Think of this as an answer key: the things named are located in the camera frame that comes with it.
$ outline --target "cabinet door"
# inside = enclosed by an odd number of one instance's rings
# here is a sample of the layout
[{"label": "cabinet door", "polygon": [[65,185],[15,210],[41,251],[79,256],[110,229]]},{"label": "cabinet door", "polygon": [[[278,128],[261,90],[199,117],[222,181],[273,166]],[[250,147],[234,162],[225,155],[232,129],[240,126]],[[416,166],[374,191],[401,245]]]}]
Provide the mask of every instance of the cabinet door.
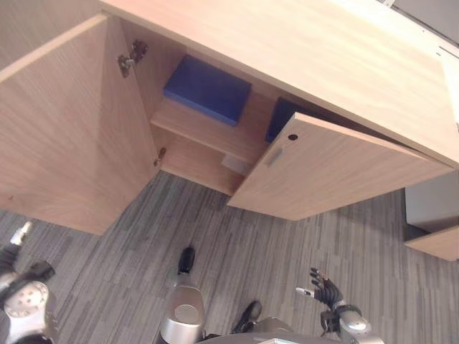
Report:
[{"label": "cabinet door", "polygon": [[299,220],[451,170],[408,148],[296,113],[228,205]]},{"label": "cabinet door", "polygon": [[0,207],[102,234],[155,176],[118,18],[94,16],[0,71]]}]

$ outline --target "cabinet shelf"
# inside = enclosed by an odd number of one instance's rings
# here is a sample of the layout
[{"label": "cabinet shelf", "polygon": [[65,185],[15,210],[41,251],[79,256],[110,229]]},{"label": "cabinet shelf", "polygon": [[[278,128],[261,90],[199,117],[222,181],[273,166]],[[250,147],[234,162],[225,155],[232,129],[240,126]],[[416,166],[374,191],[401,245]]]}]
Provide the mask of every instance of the cabinet shelf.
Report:
[{"label": "cabinet shelf", "polygon": [[244,176],[222,165],[224,154],[184,136],[151,125],[158,147],[167,152],[161,170],[232,196]]},{"label": "cabinet shelf", "polygon": [[246,163],[255,163],[266,151],[265,142],[275,101],[251,92],[237,126],[222,123],[199,111],[164,98],[151,124]]}]

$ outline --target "person's foot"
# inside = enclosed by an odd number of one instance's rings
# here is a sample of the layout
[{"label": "person's foot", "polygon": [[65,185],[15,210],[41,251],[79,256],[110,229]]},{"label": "person's foot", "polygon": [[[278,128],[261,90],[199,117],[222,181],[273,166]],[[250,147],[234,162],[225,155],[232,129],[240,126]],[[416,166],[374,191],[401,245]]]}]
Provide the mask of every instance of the person's foot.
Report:
[{"label": "person's foot", "polygon": [[260,301],[253,301],[243,312],[239,322],[231,333],[247,333],[253,329],[258,317],[261,314],[262,305]]},{"label": "person's foot", "polygon": [[194,265],[194,248],[189,246],[181,252],[179,274],[189,274]]}]

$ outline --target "wooden desk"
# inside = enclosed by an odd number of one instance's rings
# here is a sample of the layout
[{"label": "wooden desk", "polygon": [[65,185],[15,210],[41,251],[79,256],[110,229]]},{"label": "wooden desk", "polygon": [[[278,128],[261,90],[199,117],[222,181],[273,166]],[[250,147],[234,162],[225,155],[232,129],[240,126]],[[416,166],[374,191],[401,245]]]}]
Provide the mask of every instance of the wooden desk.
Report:
[{"label": "wooden desk", "polygon": [[[102,234],[163,169],[302,219],[457,168],[440,60],[344,3],[103,0],[125,21],[99,14],[0,71],[0,206]],[[150,49],[123,78],[134,39]],[[252,83],[237,127],[163,99],[185,54]],[[321,116],[268,145],[280,96]]]}]

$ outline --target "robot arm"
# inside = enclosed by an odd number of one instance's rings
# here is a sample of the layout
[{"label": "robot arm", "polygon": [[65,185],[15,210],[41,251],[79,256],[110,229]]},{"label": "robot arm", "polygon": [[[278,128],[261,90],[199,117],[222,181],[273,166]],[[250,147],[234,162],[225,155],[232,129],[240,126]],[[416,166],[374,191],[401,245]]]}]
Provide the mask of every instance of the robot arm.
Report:
[{"label": "robot arm", "polygon": [[311,276],[316,289],[296,288],[296,291],[328,306],[329,310],[321,313],[325,333],[337,332],[345,344],[384,344],[372,333],[372,325],[362,317],[360,309],[348,305],[340,289],[324,273],[311,268]]},{"label": "robot arm", "polygon": [[53,343],[55,324],[47,309],[49,290],[45,282],[55,271],[47,262],[36,263],[23,274],[14,270],[14,263],[31,226],[32,223],[27,222],[0,250],[0,308],[10,322],[6,344]]}]

